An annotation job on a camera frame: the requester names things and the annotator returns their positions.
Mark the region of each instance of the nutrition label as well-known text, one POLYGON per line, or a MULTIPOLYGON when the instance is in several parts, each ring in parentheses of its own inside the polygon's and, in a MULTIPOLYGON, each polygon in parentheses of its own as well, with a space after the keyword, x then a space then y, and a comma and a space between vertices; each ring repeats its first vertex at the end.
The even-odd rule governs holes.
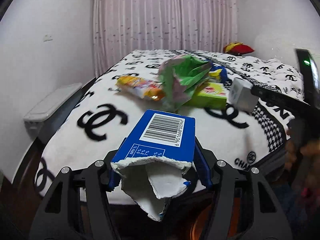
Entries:
POLYGON ((156 156, 163 157, 165 149, 133 144, 125 158, 156 156))

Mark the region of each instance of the barcode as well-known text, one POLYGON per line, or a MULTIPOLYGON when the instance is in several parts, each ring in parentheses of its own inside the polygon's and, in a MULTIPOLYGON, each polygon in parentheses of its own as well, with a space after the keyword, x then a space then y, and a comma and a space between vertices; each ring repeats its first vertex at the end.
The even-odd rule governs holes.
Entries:
POLYGON ((140 140, 180 147, 184 122, 184 118, 154 114, 140 140))

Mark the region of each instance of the torn box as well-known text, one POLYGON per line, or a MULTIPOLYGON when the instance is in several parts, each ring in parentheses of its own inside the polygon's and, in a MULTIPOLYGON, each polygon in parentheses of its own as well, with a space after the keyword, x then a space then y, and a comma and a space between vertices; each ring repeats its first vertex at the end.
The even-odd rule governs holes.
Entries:
POLYGON ((155 221, 190 184, 182 176, 192 165, 195 126, 194 118, 147 110, 111 161, 122 190, 155 221))

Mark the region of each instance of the storage box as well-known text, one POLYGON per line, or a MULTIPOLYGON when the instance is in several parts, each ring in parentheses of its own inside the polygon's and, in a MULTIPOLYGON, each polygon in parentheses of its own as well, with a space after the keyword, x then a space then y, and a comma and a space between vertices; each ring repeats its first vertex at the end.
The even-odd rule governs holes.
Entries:
POLYGON ((147 110, 111 161, 122 190, 160 221, 171 197, 183 194, 195 148, 194 118, 147 110))
POLYGON ((83 96, 81 87, 76 83, 56 89, 23 117, 31 138, 38 137, 43 144, 49 142, 83 96))
POLYGON ((187 106, 199 108, 225 109, 227 96, 221 83, 206 82, 197 88, 187 106))

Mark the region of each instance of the bed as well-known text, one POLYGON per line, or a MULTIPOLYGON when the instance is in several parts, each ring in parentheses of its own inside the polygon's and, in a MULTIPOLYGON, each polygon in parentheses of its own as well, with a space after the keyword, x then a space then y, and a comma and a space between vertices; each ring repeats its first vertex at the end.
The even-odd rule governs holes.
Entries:
MULTIPOLYGON (((52 180, 64 166, 72 170, 88 167, 118 149, 147 109, 161 110, 159 102, 137 98, 116 87, 123 75, 157 80, 160 64, 172 57, 190 54, 226 67, 227 94, 234 78, 246 79, 303 100, 299 70, 272 58, 235 57, 201 50, 135 50, 95 81, 72 110, 65 123, 43 151, 35 177, 37 192, 45 195, 52 180)), ((240 112, 229 103, 223 111, 183 106, 178 114, 196 119, 196 136, 203 148, 238 169, 259 167, 270 174, 284 164, 285 129, 293 117, 279 107, 259 100, 251 114, 240 112)), ((204 189, 198 181, 195 191, 204 189)), ((108 194, 110 204, 135 204, 121 187, 108 194)))

